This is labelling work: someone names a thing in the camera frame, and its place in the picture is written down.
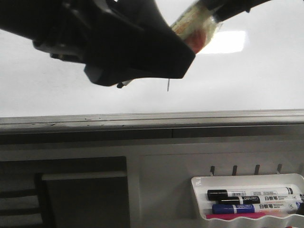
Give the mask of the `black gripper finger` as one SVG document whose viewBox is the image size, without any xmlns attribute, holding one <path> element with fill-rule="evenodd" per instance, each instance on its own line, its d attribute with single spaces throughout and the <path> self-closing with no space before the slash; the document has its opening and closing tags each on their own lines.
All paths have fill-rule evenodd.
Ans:
<svg viewBox="0 0 304 228">
<path fill-rule="evenodd" d="M 249 13 L 253 7 L 268 0 L 203 0 L 216 22 L 223 22 L 242 12 Z"/>
<path fill-rule="evenodd" d="M 96 13 L 83 60 L 97 85 L 138 78 L 180 79 L 195 58 L 153 0 L 95 0 Z"/>
</svg>

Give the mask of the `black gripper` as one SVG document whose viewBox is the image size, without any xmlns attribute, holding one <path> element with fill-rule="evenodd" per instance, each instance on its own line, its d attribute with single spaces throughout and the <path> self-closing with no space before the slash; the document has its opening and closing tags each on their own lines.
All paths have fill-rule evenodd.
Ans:
<svg viewBox="0 0 304 228">
<path fill-rule="evenodd" d="M 2 0 L 0 28 L 55 59 L 110 64 L 113 6 L 112 0 Z"/>
</svg>

